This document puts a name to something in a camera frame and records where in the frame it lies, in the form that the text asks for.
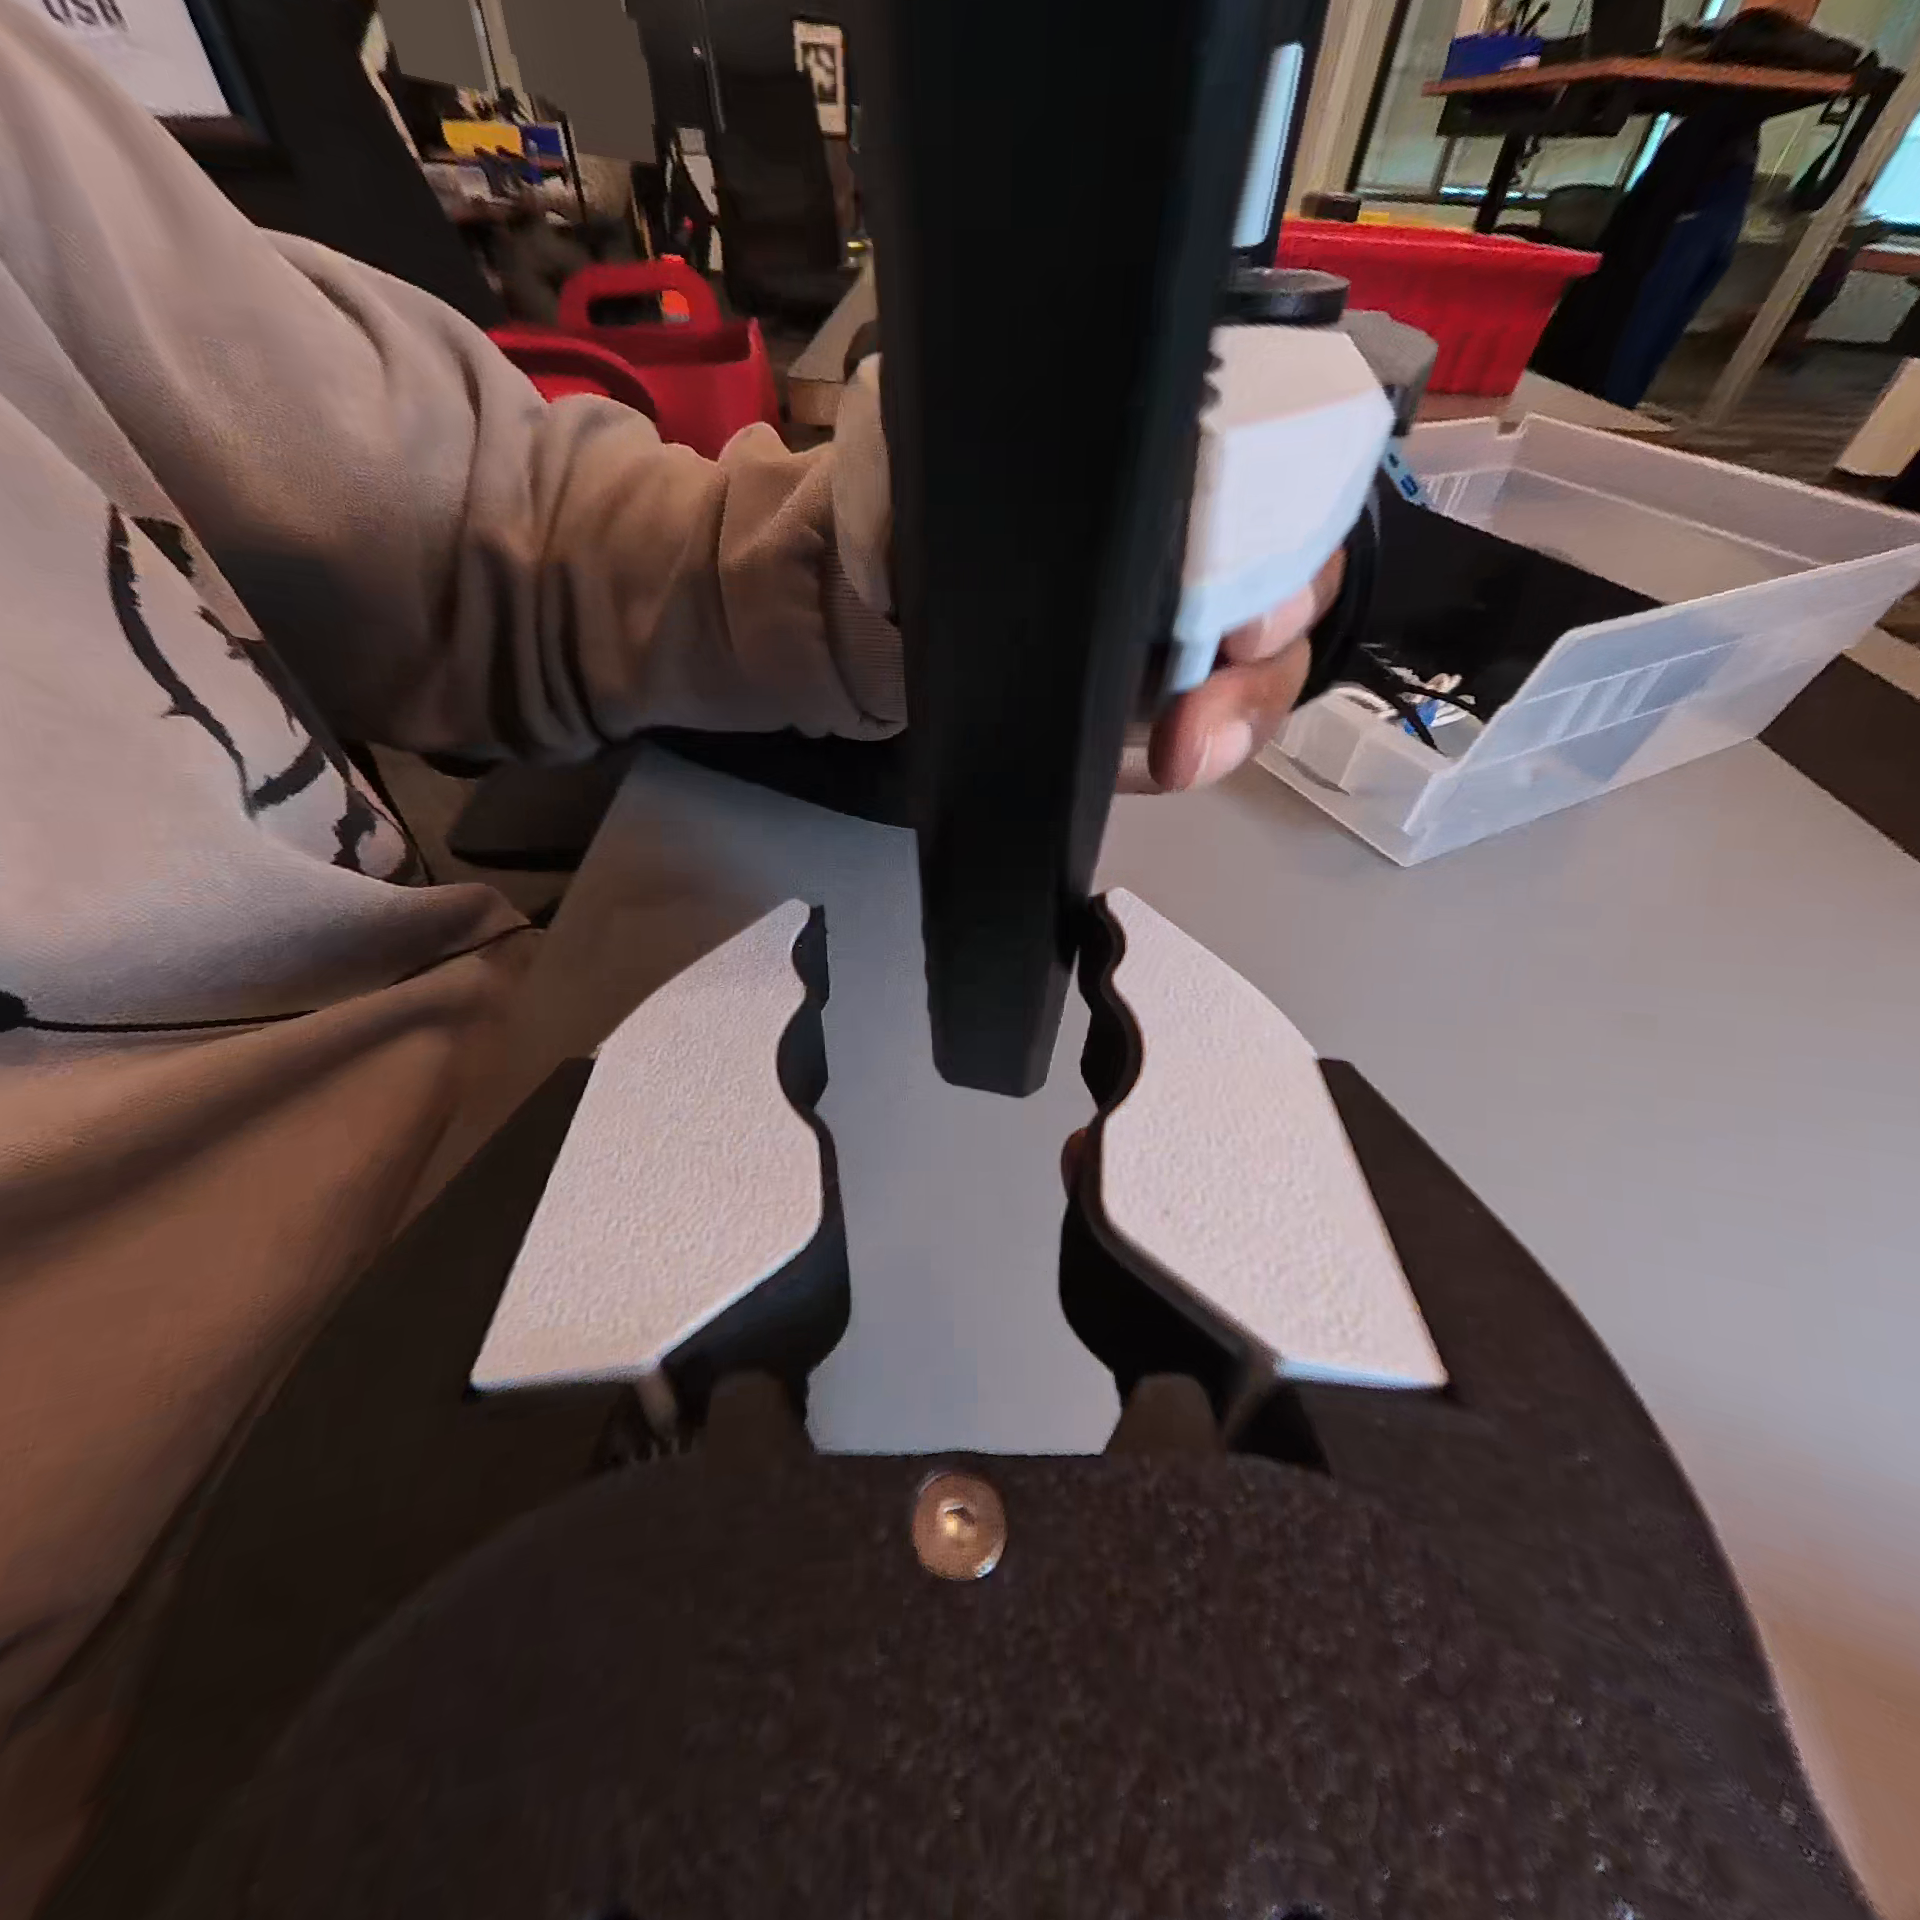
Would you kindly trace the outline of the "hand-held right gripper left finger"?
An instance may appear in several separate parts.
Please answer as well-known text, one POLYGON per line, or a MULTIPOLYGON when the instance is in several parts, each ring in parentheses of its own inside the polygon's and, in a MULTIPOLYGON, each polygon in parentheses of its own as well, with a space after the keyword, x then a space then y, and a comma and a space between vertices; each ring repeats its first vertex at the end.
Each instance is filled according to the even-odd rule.
POLYGON ((591 1054, 467 1388, 619 1384, 650 1436, 733 1378, 797 1423, 851 1320, 827 1088, 824 913, 785 901, 646 997, 591 1054))

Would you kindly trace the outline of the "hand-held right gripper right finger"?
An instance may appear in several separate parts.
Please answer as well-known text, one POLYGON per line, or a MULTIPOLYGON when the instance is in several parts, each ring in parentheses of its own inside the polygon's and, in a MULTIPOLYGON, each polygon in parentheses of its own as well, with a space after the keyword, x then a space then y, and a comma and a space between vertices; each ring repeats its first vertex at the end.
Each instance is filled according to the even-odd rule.
POLYGON ((1092 1116, 1060 1304, 1128 1407, 1185 1380, 1238 1449, 1311 1449, 1303 1388, 1449 1387, 1324 1070, 1284 1012, 1143 898, 1088 906, 1092 1116))

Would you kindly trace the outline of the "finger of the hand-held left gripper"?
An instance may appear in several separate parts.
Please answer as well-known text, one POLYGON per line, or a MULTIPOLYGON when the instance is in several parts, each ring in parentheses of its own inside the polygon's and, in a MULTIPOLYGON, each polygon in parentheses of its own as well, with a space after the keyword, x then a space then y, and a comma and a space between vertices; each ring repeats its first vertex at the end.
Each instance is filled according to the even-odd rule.
POLYGON ((1165 690, 1300 597, 1356 524, 1394 407, 1339 326, 1219 324, 1210 339, 1165 690))

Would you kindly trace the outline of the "black usb hub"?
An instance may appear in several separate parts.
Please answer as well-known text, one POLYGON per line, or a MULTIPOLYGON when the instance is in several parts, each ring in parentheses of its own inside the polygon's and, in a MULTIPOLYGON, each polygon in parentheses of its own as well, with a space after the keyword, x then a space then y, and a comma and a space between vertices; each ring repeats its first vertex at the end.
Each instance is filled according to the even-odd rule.
POLYGON ((1171 633, 1210 336, 1274 60, 1325 4, 863 4, 929 1058, 1035 1095, 1171 633))

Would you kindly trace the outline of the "clear plastic bin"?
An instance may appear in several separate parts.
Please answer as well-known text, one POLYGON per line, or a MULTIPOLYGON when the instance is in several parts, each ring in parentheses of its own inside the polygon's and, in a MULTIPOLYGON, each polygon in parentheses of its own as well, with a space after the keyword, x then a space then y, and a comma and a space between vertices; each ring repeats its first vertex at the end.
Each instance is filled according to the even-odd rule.
POLYGON ((1408 869, 1757 738, 1915 589, 1915 516, 1528 417, 1415 426, 1412 504, 1656 608, 1566 633, 1490 723, 1338 684, 1259 766, 1408 869))

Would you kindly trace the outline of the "person's left forearm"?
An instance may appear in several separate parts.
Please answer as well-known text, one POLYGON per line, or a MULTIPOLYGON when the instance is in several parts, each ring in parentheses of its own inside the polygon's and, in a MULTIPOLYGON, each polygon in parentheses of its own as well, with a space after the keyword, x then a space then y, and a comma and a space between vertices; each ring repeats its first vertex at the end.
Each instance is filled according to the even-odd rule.
POLYGON ((309 242, 317 425, 300 584, 267 615, 328 721, 418 755, 564 761, 655 729, 885 740, 905 725, 879 360, 827 444, 707 458, 542 398, 442 301, 309 242))

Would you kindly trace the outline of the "person's left hand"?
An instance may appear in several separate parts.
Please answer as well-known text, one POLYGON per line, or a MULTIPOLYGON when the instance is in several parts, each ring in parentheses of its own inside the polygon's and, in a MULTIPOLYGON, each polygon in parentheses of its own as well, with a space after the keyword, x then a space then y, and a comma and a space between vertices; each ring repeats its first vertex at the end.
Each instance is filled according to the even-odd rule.
POLYGON ((1301 700, 1311 636, 1329 616, 1344 574, 1345 552, 1338 550, 1305 589, 1225 633, 1207 679, 1174 699, 1150 729, 1128 735, 1116 794, 1192 794, 1256 756, 1301 700))

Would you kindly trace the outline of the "red plastic bin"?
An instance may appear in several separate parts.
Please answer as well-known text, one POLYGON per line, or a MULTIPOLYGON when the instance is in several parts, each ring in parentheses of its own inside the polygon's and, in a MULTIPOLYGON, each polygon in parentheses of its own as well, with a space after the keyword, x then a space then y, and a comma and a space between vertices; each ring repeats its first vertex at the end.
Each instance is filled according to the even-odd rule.
POLYGON ((1566 293, 1601 258, 1464 229, 1284 218, 1275 265, 1341 278, 1350 315, 1421 333, 1436 348, 1432 393, 1501 401, 1566 293))

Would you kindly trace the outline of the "black divider panel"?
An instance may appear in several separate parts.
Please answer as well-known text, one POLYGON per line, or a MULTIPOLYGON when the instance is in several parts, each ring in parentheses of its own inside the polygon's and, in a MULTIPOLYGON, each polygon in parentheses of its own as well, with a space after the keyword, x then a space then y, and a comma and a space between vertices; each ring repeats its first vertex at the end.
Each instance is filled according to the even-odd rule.
POLYGON ((1344 683, 1404 712, 1436 704, 1490 723, 1561 636, 1656 606, 1391 494, 1380 509, 1376 589, 1344 683))

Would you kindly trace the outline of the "blue jacket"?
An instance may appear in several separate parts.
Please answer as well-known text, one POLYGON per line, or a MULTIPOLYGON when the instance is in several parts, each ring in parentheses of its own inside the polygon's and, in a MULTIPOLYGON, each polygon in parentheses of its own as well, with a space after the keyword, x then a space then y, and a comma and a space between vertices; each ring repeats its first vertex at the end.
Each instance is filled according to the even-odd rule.
POLYGON ((1601 229, 1595 271, 1566 286, 1530 372, 1635 410, 1733 261, 1757 156, 1749 114, 1680 118, 1601 229))

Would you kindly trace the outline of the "wooden standing desk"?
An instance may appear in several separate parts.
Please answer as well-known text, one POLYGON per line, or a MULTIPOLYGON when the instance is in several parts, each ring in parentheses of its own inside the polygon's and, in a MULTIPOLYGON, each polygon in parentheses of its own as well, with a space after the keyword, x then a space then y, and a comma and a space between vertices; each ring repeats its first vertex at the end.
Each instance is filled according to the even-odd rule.
POLYGON ((1472 230, 1493 234, 1532 151, 1552 139, 1604 139, 1637 118, 1691 117, 1732 103, 1733 113, 1771 121, 1811 107, 1865 101, 1863 127, 1883 117, 1900 77, 1891 69, 1845 73, 1733 60, 1608 56, 1516 66, 1421 85, 1444 105, 1441 139, 1499 135, 1472 230))

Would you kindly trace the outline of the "person in beige sweatshirt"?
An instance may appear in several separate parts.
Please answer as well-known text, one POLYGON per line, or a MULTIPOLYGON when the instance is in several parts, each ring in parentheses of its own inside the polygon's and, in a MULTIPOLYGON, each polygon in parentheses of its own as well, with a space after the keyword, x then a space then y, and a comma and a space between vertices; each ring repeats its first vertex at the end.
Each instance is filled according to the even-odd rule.
POLYGON ((350 749, 615 744, 328 721, 269 622, 328 317, 276 245, 328 249, 29 14, 1 97, 4 1916, 36 1916, 237 1436, 512 1111, 536 933, 429 880, 350 749))

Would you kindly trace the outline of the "red plastic tote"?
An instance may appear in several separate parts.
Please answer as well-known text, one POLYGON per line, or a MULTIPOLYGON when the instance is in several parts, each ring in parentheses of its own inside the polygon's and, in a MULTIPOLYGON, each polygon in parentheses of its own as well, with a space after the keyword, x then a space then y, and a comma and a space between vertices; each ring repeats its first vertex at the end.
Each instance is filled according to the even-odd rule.
POLYGON ((553 322, 494 326, 489 340, 545 401, 610 398, 707 460, 746 428, 782 423, 757 322, 729 319, 676 255, 580 269, 553 322))

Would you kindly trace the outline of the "black framed marker sign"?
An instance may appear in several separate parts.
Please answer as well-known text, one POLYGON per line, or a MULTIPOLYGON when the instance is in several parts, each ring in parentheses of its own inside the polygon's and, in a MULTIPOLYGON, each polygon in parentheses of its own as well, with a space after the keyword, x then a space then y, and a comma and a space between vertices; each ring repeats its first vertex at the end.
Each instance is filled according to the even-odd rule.
POLYGON ((264 152, 274 136, 222 3, 11 3, 179 140, 264 152))

